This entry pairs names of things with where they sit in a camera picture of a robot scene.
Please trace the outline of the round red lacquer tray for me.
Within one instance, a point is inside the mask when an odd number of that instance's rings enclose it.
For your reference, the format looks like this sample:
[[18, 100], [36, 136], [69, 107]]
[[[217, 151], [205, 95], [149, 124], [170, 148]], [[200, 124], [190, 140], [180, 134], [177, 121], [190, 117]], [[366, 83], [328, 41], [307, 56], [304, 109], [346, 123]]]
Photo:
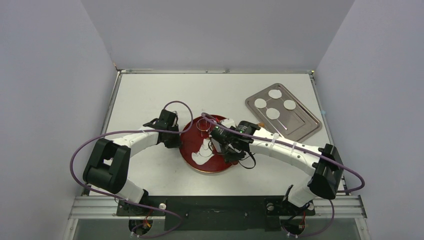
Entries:
[[181, 147], [179, 148], [180, 154], [184, 161], [193, 169], [203, 172], [203, 173], [220, 173], [233, 166], [238, 165], [239, 163], [225, 163], [223, 155], [215, 152], [213, 145], [212, 149], [215, 154], [207, 163], [204, 165], [197, 165], [192, 160], [191, 154], [195, 152], [195, 148], [200, 147], [203, 139], [211, 139], [210, 131], [213, 126], [206, 122], [202, 117], [197, 117], [193, 120], [193, 125], [191, 128], [187, 126], [184, 128], [185, 133], [180, 135], [180, 140], [182, 142]]

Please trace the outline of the white dough piece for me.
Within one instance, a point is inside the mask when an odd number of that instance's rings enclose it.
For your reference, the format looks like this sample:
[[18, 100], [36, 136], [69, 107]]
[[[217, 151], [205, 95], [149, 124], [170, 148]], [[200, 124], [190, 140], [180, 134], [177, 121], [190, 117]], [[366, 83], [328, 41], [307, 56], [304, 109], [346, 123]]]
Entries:
[[202, 144], [191, 153], [191, 159], [199, 166], [206, 164], [214, 156], [212, 141], [209, 138], [204, 138]]

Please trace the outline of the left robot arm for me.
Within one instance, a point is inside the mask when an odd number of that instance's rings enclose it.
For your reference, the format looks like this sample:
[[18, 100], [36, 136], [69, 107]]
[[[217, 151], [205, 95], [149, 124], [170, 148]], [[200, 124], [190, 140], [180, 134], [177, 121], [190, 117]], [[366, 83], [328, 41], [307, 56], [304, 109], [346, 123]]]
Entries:
[[149, 210], [149, 193], [128, 179], [131, 157], [159, 144], [177, 149], [182, 142], [176, 111], [163, 109], [158, 118], [139, 130], [113, 140], [97, 140], [82, 177], [86, 183], [130, 201], [129, 208], [136, 215], [143, 215]]

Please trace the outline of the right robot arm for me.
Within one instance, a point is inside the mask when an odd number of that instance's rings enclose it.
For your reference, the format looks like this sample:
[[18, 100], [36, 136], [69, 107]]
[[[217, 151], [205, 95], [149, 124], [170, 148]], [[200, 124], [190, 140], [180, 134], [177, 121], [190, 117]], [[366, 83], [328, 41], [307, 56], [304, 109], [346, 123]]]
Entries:
[[305, 211], [315, 198], [336, 198], [343, 162], [334, 145], [299, 144], [248, 121], [229, 127], [217, 123], [209, 136], [213, 147], [223, 154], [227, 163], [239, 162], [246, 155], [264, 155], [307, 174], [303, 182], [290, 185], [283, 196], [280, 206], [289, 214]]

